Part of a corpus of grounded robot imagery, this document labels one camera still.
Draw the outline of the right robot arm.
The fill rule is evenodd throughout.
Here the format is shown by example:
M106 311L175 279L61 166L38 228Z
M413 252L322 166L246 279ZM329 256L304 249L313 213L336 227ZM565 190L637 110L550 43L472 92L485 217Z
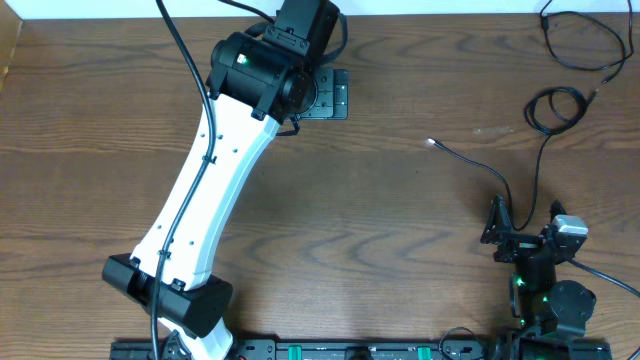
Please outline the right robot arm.
M576 281L559 281L556 267L575 258L588 228L558 201L550 212L551 222L539 234L521 234L513 228L503 197L491 202L480 242L497 247L496 262L515 267L509 297L520 328L496 337L488 350L490 359L572 359L575 341L585 336L596 296Z

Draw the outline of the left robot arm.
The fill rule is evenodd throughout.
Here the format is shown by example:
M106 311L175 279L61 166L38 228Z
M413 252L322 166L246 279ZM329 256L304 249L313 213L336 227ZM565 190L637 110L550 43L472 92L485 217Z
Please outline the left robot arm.
M274 16L219 41L196 85L198 133L153 227L131 253L109 257L103 280L140 305L167 338L112 344L114 359L224 359L233 288L213 273L224 226L254 164L283 124L343 120L348 73L333 67L334 31L347 20L329 1L286 1Z

